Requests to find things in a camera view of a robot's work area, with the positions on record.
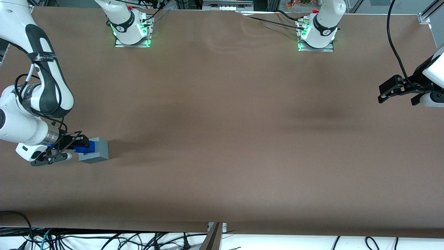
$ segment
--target metal bracket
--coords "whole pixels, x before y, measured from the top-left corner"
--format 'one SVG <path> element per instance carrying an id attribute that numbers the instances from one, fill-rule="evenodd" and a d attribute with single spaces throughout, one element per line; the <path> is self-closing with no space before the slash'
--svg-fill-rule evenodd
<path id="1" fill-rule="evenodd" d="M 226 232 L 225 222 L 209 222 L 208 229 L 210 232 L 206 235 L 205 240 L 199 250 L 219 250 L 221 247 L 222 233 Z"/>
<path id="2" fill-rule="evenodd" d="M 420 24 L 430 24 L 430 17 L 444 5 L 444 0 L 434 0 L 423 12 L 418 14 Z"/>
<path id="3" fill-rule="evenodd" d="M 424 18 L 424 16 L 422 15 L 422 13 L 419 13 L 418 14 L 419 24 L 430 24 L 430 18 L 427 18 L 427 19 L 423 19 L 423 18 Z"/>

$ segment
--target gray block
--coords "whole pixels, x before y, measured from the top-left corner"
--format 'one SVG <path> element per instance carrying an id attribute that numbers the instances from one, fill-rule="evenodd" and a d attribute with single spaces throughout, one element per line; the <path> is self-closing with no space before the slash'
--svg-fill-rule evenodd
<path id="1" fill-rule="evenodd" d="M 91 153 L 79 153 L 79 161 L 91 164 L 109 160 L 108 142 L 100 137 L 89 140 L 94 142 L 95 151 Z"/>

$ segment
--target white floor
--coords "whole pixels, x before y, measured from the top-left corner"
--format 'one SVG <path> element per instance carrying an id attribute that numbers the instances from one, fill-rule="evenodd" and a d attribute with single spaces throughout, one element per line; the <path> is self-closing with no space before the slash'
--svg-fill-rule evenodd
<path id="1" fill-rule="evenodd" d="M 112 236 L 113 234 L 101 234 L 100 236 Z M 154 234 L 141 234 L 142 241 L 148 242 Z M 183 236 L 182 233 L 171 233 L 165 236 L 160 242 Z M 201 244 L 205 236 L 189 237 L 191 246 Z M 291 236 L 291 235 L 253 235 L 253 234 L 225 234 L 221 244 L 221 250 L 331 250 L 336 236 Z M 393 250 L 395 238 L 374 237 L 380 250 Z M 74 250 L 100 250 L 106 239 L 76 239 L 67 238 L 64 240 Z M 0 237 L 0 250 L 11 250 L 18 248 L 24 239 L 22 237 Z M 118 240 L 113 240 L 104 250 L 115 250 L 119 245 Z M 137 250 L 137 245 L 125 245 L 122 250 Z M 176 245 L 167 245 L 162 250 L 180 249 Z M 336 250 L 367 250 L 365 237 L 342 236 L 336 246 Z M 400 238 L 398 250 L 443 250 L 444 239 L 423 239 L 423 238 Z"/>

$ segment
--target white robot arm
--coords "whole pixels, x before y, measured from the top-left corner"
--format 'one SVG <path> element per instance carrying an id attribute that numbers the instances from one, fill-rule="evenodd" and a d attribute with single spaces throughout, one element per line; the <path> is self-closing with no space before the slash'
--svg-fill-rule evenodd
<path id="1" fill-rule="evenodd" d="M 123 44 L 135 44 L 148 35 L 147 15 L 123 2 L 94 0 L 105 12 L 116 38 Z"/>
<path id="2" fill-rule="evenodd" d="M 34 22 L 27 1 L 0 0 L 0 23 L 0 38 L 25 52 L 31 60 L 24 84 L 18 85 L 16 81 L 0 97 L 0 139 L 18 143 L 16 152 L 25 160 L 34 161 L 49 146 L 69 142 L 66 131 L 41 117 L 63 118 L 72 109 L 74 98 L 51 42 Z M 40 83 L 28 84 L 34 69 Z"/>
<path id="3" fill-rule="evenodd" d="M 325 0 L 318 13 L 304 17 L 308 27 L 301 39 L 313 48 L 325 48 L 338 31 L 338 24 L 347 9 L 344 0 Z"/>
<path id="4" fill-rule="evenodd" d="M 408 79 L 394 75 L 379 86 L 379 103 L 393 96 L 417 94 L 412 105 L 421 103 L 426 107 L 444 108 L 444 44 L 433 56 L 416 68 Z"/>

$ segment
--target brown paper sheet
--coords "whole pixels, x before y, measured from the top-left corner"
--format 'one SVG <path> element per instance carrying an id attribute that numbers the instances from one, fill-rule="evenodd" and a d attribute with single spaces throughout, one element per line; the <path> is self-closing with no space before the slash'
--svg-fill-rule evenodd
<path id="1" fill-rule="evenodd" d="M 400 73 L 385 16 L 344 16 L 334 53 L 234 12 L 168 12 L 146 49 L 114 48 L 100 9 L 33 16 L 75 96 L 65 122 L 112 159 L 36 168 L 0 141 L 2 210 L 46 227 L 443 236 L 444 112 L 378 104 Z M 436 49 L 416 16 L 393 16 L 392 37 L 409 73 Z M 10 49 L 1 88 L 28 69 Z"/>

